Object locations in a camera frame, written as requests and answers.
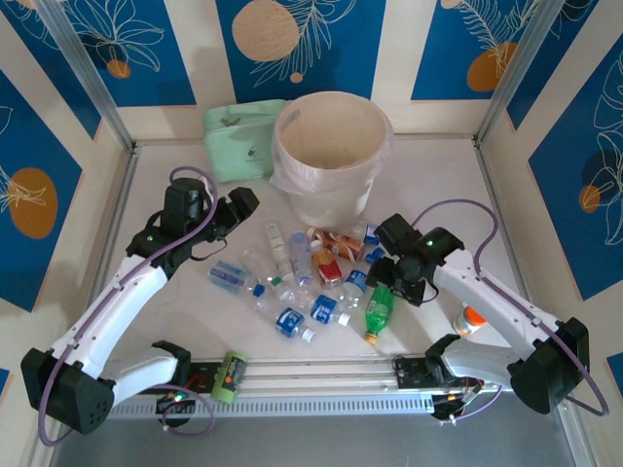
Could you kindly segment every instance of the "white floor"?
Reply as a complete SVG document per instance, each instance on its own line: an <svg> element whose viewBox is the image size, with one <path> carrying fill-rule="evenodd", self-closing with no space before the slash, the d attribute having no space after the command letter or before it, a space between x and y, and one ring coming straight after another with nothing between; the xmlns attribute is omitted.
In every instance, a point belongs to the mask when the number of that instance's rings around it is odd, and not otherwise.
<svg viewBox="0 0 623 467"><path fill-rule="evenodd" d="M398 138L395 154L375 181L363 216L380 223L398 212L414 219L431 203L446 198L471 198L490 205L476 155L468 139L419 140ZM137 169L130 187L117 244L111 261L112 275L134 234L144 228L147 218L162 209L168 174L179 165L208 168L201 143L147 145L140 148ZM253 216L235 230L229 248L203 263L189 261L141 311L113 352L115 358L138 353L154 341L167 340L189 349L194 358L220 359L228 350L237 350L251 359L356 359L356 357L421 354L433 342L452 332L450 321L460 311L460 302L447 293L438 300L414 308L396 301L389 327L375 346L362 336L363 311L354 314L347 327L323 326L312 322L317 339L307 344L278 335L235 297L205 279L208 268L218 259L238 263L238 252L256 243L267 249L262 235L263 221L277 218L290 233L303 227L292 215L287 198L268 183L255 179L222 185L220 195L236 186L251 188L261 204ZM489 234L487 214L472 206L445 206L421 223L427 231L442 226L476 250ZM197 248L204 255L219 245ZM483 256L483 265L503 282L515 288L513 274L498 235ZM341 261L346 274L351 264ZM475 341L503 344L501 336L488 326L474 336Z"/></svg>

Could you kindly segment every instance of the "white bucket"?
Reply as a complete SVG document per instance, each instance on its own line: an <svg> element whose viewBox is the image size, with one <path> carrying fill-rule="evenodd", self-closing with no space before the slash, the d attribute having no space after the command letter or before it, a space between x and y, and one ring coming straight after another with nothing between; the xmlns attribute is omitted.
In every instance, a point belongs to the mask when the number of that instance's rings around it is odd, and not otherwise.
<svg viewBox="0 0 623 467"><path fill-rule="evenodd" d="M302 222L343 226L365 208L392 141L389 120L368 99L346 92L299 97L275 124L271 182L289 195Z"/></svg>

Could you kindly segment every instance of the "green bottle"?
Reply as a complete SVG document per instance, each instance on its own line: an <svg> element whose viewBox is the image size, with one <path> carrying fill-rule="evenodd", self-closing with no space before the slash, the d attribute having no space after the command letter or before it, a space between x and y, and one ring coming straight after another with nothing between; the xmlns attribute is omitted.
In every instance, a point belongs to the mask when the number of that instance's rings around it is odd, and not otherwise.
<svg viewBox="0 0 623 467"><path fill-rule="evenodd" d="M368 332L365 340L377 343L379 332L387 325L393 311L393 294L386 285L379 284L372 294L366 308L366 325Z"/></svg>

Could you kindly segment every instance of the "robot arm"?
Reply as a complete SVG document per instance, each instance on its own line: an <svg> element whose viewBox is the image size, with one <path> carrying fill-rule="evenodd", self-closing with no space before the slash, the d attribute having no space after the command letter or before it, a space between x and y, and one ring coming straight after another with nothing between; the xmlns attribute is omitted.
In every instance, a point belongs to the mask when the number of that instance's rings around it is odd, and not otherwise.
<svg viewBox="0 0 623 467"><path fill-rule="evenodd" d="M512 387L531 409L549 413L583 379L563 350L539 326L549 327L588 368L588 331L575 318L567 323L546 313L481 270L464 245L448 231L436 228L422 235L400 215L376 230L381 243L397 261L381 258L370 269L368 284L390 287L412 305L422 303L425 281L469 303L498 330L510 348L484 345L447 335L425 354L426 367L438 383L455 377L475 377ZM521 310L483 280L526 307Z"/></svg>
<svg viewBox="0 0 623 467"><path fill-rule="evenodd" d="M85 314L50 350L44 353L32 348L22 359L21 371L33 409L39 410L45 386L59 361L63 363L55 377L46 414L82 434L101 425L112 407L128 397L159 383L186 383L190 352L170 342L156 342L125 361L107 361L138 312L191 258L193 246L223 240L259 204L246 188L231 191L229 199L216 201L214 215L207 222L213 201L203 182L189 178L171 182L166 189L164 210L152 216L146 228L134 236L128 256ZM160 224L154 226L159 217ZM130 281L122 281L146 258L205 222L198 234L136 271ZM78 339L77 333L89 319L92 323Z"/></svg>

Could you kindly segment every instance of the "green tissue box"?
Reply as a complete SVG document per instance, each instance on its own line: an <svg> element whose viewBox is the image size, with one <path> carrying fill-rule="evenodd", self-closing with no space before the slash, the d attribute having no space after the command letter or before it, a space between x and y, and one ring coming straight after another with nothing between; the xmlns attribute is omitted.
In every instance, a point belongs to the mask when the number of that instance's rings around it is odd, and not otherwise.
<svg viewBox="0 0 623 467"><path fill-rule="evenodd" d="M285 100L228 105L205 112L205 151L219 182L273 173L273 127Z"/></svg>

